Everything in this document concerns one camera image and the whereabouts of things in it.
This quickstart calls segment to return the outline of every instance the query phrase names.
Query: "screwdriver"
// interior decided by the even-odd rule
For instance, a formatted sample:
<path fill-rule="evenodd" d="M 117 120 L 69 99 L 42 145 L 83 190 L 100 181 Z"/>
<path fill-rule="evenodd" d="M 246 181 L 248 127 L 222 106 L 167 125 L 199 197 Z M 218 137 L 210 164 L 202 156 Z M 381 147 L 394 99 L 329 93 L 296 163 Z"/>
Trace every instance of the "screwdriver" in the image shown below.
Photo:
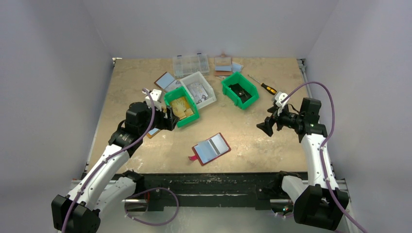
<path fill-rule="evenodd" d="M 264 83 L 259 82 L 258 80 L 256 80 L 254 77 L 252 77 L 252 75 L 248 74 L 249 77 L 251 77 L 253 80 L 255 80 L 257 83 L 260 84 L 260 86 L 263 86 L 263 88 L 265 88 L 265 90 L 267 90 L 269 93 L 271 93 L 272 95 L 276 94 L 276 90 L 273 87 L 270 87 Z"/>

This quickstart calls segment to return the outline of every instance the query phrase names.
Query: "cable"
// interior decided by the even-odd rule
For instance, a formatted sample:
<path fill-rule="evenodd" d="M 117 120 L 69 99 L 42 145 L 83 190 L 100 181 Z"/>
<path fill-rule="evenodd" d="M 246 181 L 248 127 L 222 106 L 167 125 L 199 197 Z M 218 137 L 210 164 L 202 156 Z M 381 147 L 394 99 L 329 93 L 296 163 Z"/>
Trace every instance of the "cable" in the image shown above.
<path fill-rule="evenodd" d="M 330 139 L 330 137 L 332 137 L 333 131 L 335 130 L 335 106 L 333 105 L 333 99 L 332 99 L 332 95 L 330 94 L 328 88 L 323 85 L 320 82 L 316 82 L 316 81 L 311 81 L 311 82 L 307 82 L 304 83 L 302 85 L 299 85 L 297 88 L 295 88 L 281 103 L 285 102 L 287 99 L 289 99 L 297 90 L 299 90 L 301 87 L 306 86 L 308 84 L 318 84 L 321 87 L 323 87 L 323 89 L 326 91 L 327 95 L 329 96 L 329 100 L 330 100 L 330 105 L 332 107 L 332 128 L 330 130 L 330 134 L 325 138 L 325 140 L 321 143 L 321 148 L 320 148 L 320 156 L 321 156 L 321 161 L 322 161 L 322 168 L 324 171 L 324 175 L 325 175 L 325 180 L 326 180 L 326 185 L 327 188 L 329 190 L 330 195 L 332 196 L 333 201 L 336 203 L 336 205 L 338 206 L 338 208 L 342 211 L 342 213 L 355 225 L 357 226 L 362 232 L 367 233 L 368 231 L 361 226 L 354 218 L 352 218 L 351 215 L 348 214 L 348 212 L 346 212 L 346 210 L 344 209 L 344 207 L 339 203 L 338 199 L 336 198 L 335 194 L 333 193 L 332 187 L 330 186 L 330 181 L 327 177 L 327 170 L 326 170 L 326 164 L 325 164 L 325 158 L 323 156 L 323 148 L 324 145 L 326 144 L 326 142 Z"/>
<path fill-rule="evenodd" d="M 150 119 L 149 126 L 147 127 L 145 133 L 143 133 L 142 136 L 141 136 L 138 140 L 136 140 L 134 143 L 130 144 L 129 146 L 127 146 L 127 147 L 125 147 L 125 148 L 122 148 L 121 150 L 119 150 L 119 151 L 117 151 L 117 152 L 109 155 L 108 158 L 106 159 L 107 161 L 109 161 L 110 159 L 112 159 L 112 158 L 115 157 L 116 155 L 118 155 L 118 154 L 120 154 L 120 153 L 128 150 L 129 148 L 131 148 L 131 147 L 133 147 L 134 145 L 136 145 L 137 143 L 139 143 L 139 142 L 144 138 L 144 136 L 150 131 L 150 129 L 151 129 L 152 125 L 153 125 L 153 122 L 154 122 L 154 120 L 155 120 L 155 103 L 153 102 L 153 99 L 152 99 L 152 96 L 150 95 L 150 92 L 149 92 L 146 88 L 143 88 L 143 91 L 146 92 L 147 96 L 148 96 L 149 99 L 150 99 L 150 104 L 152 104 L 152 117 L 151 117 L 151 119 Z M 62 233 L 65 233 L 65 232 L 66 232 L 67 222 L 69 221 L 69 217 L 70 217 L 71 211 L 73 210 L 73 207 L 74 207 L 75 203 L 77 203 L 77 201 L 79 200 L 80 196 L 81 196 L 82 193 L 83 193 L 83 190 L 84 190 L 84 189 L 86 188 L 86 186 L 89 184 L 89 182 L 91 181 L 91 179 L 96 175 L 96 173 L 103 167 L 104 164 L 106 164 L 106 163 L 102 161 L 102 162 L 96 167 L 96 169 L 94 169 L 94 170 L 91 172 L 90 176 L 85 180 L 85 182 L 83 183 L 82 187 L 80 187 L 80 190 L 77 192 L 77 195 L 74 197 L 73 201 L 72 201 L 71 204 L 70 204 L 69 210 L 68 210 L 67 213 L 66 213 L 65 219 L 64 219 L 64 221 L 63 221 L 63 226 L 62 226 Z"/>
<path fill-rule="evenodd" d="M 300 114 L 300 112 L 293 106 L 293 104 L 288 103 L 287 105 L 290 105 L 296 113 Z"/>
<path fill-rule="evenodd" d="M 124 212 L 126 213 L 126 215 L 125 215 L 124 217 L 129 217 L 131 220 L 134 220 L 134 221 L 137 221 L 137 222 L 143 223 L 143 224 L 145 224 L 145 225 L 149 225 L 149 226 L 163 226 L 163 225 L 166 225 L 166 224 L 168 224 L 169 222 L 173 221 L 173 219 L 177 216 L 177 213 L 179 212 L 179 201 L 177 200 L 176 194 L 174 194 L 174 193 L 173 193 L 172 191 L 170 191 L 169 189 L 167 189 L 167 188 L 162 188 L 162 187 L 159 187 L 159 188 L 151 188 L 151 189 L 145 190 L 145 191 L 143 191 L 143 192 L 140 192 L 140 193 L 137 193 L 137 194 L 133 194 L 133 195 L 131 195 L 131 196 L 128 197 L 128 198 L 138 197 L 138 196 L 140 196 L 140 195 L 142 195 L 142 194 L 144 194 L 144 193 L 148 193 L 148 192 L 150 192 L 150 191 L 154 191 L 154 190 L 157 190 L 157 189 L 161 189 L 161 190 L 166 190 L 166 191 L 168 191 L 169 193 L 171 193 L 171 195 L 172 195 L 172 196 L 174 197 L 174 199 L 176 200 L 176 211 L 174 212 L 173 216 L 172 216 L 169 220 L 167 220 L 166 222 L 161 222 L 161 223 L 145 222 L 145 221 L 143 221 L 143 220 L 140 220 L 140 219 L 137 219 L 137 218 L 131 216 L 131 215 L 129 214 L 129 212 L 127 212 L 126 205 L 124 205 Z"/>

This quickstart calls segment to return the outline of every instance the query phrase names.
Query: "table surface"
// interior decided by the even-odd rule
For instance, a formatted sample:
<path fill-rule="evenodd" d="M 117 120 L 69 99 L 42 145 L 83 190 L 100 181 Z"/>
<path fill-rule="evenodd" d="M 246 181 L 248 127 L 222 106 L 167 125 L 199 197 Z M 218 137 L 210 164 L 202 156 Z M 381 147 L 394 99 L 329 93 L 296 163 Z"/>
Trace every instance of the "table surface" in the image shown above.
<path fill-rule="evenodd" d="M 246 110 L 234 105 L 223 95 L 221 81 L 212 75 L 205 76 L 212 86 L 217 101 L 200 109 L 200 118 L 173 131 L 162 130 L 153 138 L 145 137 L 143 144 L 119 172 L 133 169 L 139 173 L 217 173 L 217 172 L 277 172 L 307 171 L 305 154 L 296 133 L 288 128 L 272 137 L 256 128 L 265 120 L 272 107 L 272 95 L 247 76 L 250 74 L 278 91 L 290 93 L 303 83 L 295 58 L 233 58 L 244 65 L 242 74 L 255 84 L 259 99 Z M 209 58 L 210 70 L 214 70 L 213 58 Z M 164 72 L 173 74 L 172 59 L 119 59 L 113 70 L 106 95 L 95 142 L 90 157 L 90 167 L 100 158 L 107 141 L 132 102 L 144 101 L 142 88 L 158 89 L 154 81 Z M 289 103 L 300 108 L 302 98 L 307 97 L 301 88 Z M 199 141 L 222 133 L 232 148 L 229 153 L 201 166 L 190 161 L 192 147 Z"/>

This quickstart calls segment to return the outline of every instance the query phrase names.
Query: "white enclosure wall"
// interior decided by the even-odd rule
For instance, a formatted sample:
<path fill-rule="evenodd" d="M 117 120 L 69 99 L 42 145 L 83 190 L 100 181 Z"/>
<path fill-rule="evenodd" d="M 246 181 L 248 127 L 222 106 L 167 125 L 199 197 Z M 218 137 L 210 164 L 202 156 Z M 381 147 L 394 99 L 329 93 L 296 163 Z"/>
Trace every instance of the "white enclosure wall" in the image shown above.
<path fill-rule="evenodd" d="M 305 58 L 337 0 L 84 0 L 113 57 Z"/>
<path fill-rule="evenodd" d="M 330 88 L 329 152 L 369 232 L 411 232 L 412 1 L 341 0 L 307 58 L 308 78 Z M 324 90 L 321 121 L 330 129 Z"/>
<path fill-rule="evenodd" d="M 1 232 L 55 232 L 51 201 L 84 169 L 110 74 L 81 0 L 1 1 Z"/>

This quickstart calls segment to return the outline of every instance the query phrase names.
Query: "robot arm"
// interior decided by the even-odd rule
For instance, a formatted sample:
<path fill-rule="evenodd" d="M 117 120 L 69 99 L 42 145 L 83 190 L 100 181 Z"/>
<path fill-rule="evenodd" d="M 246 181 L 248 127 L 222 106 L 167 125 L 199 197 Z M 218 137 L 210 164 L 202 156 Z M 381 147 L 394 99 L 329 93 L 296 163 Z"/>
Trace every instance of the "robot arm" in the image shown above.
<path fill-rule="evenodd" d="M 304 98 L 298 114 L 289 112 L 287 94 L 278 92 L 274 98 L 274 106 L 268 109 L 272 113 L 257 127 L 268 136 L 273 135 L 272 127 L 280 131 L 283 126 L 294 129 L 298 134 L 299 142 L 305 151 L 308 164 L 308 185 L 296 176 L 284 173 L 281 182 L 282 191 L 286 192 L 294 203 L 293 217 L 297 223 L 314 227 L 335 230 L 341 221 L 343 213 L 337 207 L 329 193 L 324 179 L 320 146 L 326 139 L 326 127 L 319 124 L 319 100 Z M 339 203 L 346 208 L 349 203 L 348 194 L 339 190 L 333 175 L 327 145 L 323 148 L 323 157 L 326 164 L 328 181 L 334 190 Z"/>
<path fill-rule="evenodd" d="M 100 225 L 100 219 L 104 217 L 113 203 L 144 189 L 142 176 L 129 171 L 124 173 L 124 177 L 120 178 L 115 185 L 104 191 L 119 168 L 132 157 L 136 149 L 143 143 L 143 140 L 137 143 L 136 141 L 150 125 L 152 107 L 154 107 L 154 119 L 151 129 L 156 127 L 160 130 L 171 131 L 177 124 L 178 118 L 173 115 L 171 107 L 167 106 L 166 112 L 163 112 L 159 101 L 160 95 L 161 91 L 158 90 L 153 90 L 150 93 L 154 102 L 153 106 L 148 106 L 146 102 L 130 104 L 126 112 L 126 119 L 119 123 L 117 130 L 109 140 L 109 145 L 95 166 L 66 196 L 57 195 L 54 198 L 51 210 L 53 224 L 57 230 L 62 230 L 69 207 L 73 205 L 67 221 L 66 233 L 95 233 Z M 109 158 L 130 145 L 133 146 Z"/>

